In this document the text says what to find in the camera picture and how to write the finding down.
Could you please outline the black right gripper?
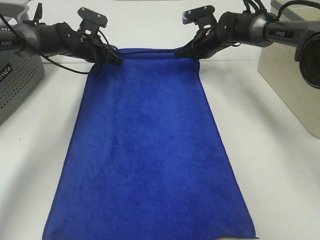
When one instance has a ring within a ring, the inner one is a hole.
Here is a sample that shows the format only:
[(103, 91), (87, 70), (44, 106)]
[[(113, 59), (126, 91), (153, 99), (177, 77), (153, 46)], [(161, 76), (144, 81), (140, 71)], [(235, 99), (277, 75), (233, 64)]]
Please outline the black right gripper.
[(193, 40), (174, 52), (176, 59), (209, 59), (235, 44), (234, 23), (218, 23), (197, 34)]

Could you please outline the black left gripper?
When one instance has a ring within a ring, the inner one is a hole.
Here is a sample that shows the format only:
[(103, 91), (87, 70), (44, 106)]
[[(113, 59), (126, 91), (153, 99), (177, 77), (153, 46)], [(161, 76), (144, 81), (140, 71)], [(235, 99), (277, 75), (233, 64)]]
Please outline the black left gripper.
[(59, 25), (59, 37), (63, 56), (78, 58), (98, 65), (121, 65), (118, 57), (101, 38), (73, 30), (67, 23)]

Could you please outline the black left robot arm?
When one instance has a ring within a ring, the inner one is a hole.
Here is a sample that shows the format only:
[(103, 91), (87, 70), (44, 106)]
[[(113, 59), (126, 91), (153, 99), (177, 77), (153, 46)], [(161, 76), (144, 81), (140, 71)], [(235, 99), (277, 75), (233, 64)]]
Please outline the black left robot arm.
[(99, 36), (75, 31), (65, 22), (1, 25), (0, 51), (15, 53), (22, 58), (62, 55), (98, 65), (122, 63), (122, 59)]

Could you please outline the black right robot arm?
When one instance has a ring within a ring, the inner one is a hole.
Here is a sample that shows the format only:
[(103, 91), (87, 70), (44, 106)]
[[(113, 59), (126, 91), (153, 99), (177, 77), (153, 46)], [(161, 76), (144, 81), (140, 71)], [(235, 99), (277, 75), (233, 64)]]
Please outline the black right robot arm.
[(320, 23), (295, 20), (272, 21), (263, 13), (227, 11), (211, 28), (199, 30), (175, 57), (208, 59), (234, 44), (266, 48), (273, 43), (295, 47), (294, 60), (302, 78), (313, 88), (320, 87)]

